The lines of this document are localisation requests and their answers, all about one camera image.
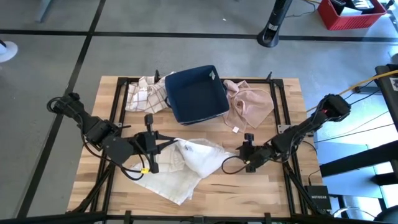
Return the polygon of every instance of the navy blue bin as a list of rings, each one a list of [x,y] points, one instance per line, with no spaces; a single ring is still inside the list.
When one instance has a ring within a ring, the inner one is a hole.
[[[180,124],[205,121],[229,110],[226,92],[213,65],[168,75],[165,87],[169,105]]]

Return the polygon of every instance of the pink towel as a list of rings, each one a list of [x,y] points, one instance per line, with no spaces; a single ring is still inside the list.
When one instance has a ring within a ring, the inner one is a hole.
[[[246,125],[257,128],[274,109],[271,96],[264,90],[250,88],[246,81],[236,84],[225,80],[229,111],[223,115],[224,122],[231,128],[244,132]]]

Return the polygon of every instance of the gray floor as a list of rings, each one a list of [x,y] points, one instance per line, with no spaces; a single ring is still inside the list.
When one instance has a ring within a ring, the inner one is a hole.
[[[39,1],[0,0],[0,29],[88,30],[98,3],[54,1],[45,22],[36,24]],[[107,0],[97,30],[256,34],[272,5],[273,1],[263,0]],[[294,0],[288,14],[310,10],[303,1]],[[281,34],[398,36],[386,16],[370,29],[330,32],[318,12],[286,19]],[[5,105],[0,120],[7,127],[0,135],[5,143],[1,153],[0,218],[9,218],[15,214],[53,119],[45,104],[63,93],[85,38],[2,34],[0,38],[19,46],[14,59],[0,64],[0,102]],[[281,41],[276,48],[267,49],[253,40],[93,37],[75,91],[91,111],[102,75],[153,75],[155,69],[166,74],[213,64],[222,77],[265,77],[272,71],[274,77],[299,78],[309,108],[325,94],[338,93],[373,76],[374,67],[392,62],[396,52],[398,46],[387,43]],[[354,106],[350,122],[338,126],[341,131],[325,126],[318,137],[349,131],[385,108],[382,98],[372,96]],[[29,215],[65,211],[80,153],[78,129],[64,119]]]

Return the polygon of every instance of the checkered towel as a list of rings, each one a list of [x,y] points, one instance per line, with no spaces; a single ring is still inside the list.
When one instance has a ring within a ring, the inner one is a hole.
[[[143,111],[156,113],[168,106],[166,98],[165,77],[155,83],[155,77],[141,77],[138,83],[129,85],[126,111]]]

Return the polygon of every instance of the red basket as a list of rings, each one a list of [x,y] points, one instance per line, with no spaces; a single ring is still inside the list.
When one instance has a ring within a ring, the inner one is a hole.
[[[386,13],[386,10],[378,0],[371,0],[371,2],[374,6],[373,14],[339,16],[330,0],[322,0],[318,7],[318,12],[328,30],[368,28]]]

